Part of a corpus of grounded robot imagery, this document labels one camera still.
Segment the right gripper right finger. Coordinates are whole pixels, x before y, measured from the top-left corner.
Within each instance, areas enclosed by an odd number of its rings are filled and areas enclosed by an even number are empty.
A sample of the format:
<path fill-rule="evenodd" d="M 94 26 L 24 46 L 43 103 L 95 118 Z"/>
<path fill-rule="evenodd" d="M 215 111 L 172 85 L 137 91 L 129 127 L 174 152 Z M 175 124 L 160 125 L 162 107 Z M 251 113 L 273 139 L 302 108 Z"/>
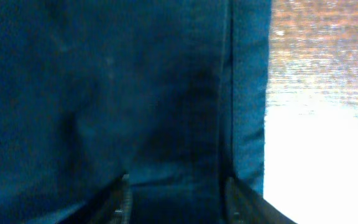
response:
<path fill-rule="evenodd" d="M 296 224 L 237 177 L 224 188 L 228 224 Z"/>

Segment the navy blue shorts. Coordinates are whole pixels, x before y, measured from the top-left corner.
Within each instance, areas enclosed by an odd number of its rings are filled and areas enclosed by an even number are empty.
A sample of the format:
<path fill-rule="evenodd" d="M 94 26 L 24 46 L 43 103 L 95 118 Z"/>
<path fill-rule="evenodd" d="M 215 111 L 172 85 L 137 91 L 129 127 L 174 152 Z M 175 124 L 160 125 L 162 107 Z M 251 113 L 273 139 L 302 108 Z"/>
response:
<path fill-rule="evenodd" d="M 0 1 L 0 223 L 129 176 L 131 223 L 224 223 L 264 192 L 271 1 Z"/>

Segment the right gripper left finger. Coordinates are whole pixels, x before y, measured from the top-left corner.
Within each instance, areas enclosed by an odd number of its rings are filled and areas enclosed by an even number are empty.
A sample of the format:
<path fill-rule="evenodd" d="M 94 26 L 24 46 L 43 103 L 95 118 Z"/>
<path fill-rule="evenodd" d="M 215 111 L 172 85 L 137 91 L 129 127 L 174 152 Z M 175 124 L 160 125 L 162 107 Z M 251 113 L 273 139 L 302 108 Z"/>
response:
<path fill-rule="evenodd" d="M 122 174 L 58 224 L 129 224 L 131 210 L 129 175 Z"/>

